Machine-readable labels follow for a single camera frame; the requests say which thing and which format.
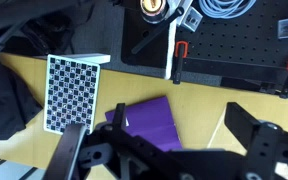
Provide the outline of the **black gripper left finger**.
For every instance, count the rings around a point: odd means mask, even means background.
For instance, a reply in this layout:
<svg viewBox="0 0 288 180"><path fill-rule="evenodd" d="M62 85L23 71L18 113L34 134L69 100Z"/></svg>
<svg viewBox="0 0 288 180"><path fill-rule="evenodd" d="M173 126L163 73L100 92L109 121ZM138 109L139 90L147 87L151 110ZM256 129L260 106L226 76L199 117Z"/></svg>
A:
<svg viewBox="0 0 288 180"><path fill-rule="evenodd" d="M85 134L82 124L65 128L42 180L81 180L77 159Z"/></svg>

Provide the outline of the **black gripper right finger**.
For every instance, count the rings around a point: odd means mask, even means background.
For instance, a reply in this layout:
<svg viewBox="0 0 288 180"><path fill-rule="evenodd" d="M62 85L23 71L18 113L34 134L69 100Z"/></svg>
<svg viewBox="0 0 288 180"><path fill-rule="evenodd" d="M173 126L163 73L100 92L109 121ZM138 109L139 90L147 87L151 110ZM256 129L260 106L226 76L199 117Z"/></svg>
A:
<svg viewBox="0 0 288 180"><path fill-rule="evenodd" d="M239 143L247 149L261 123L236 102L228 102L224 124Z"/></svg>

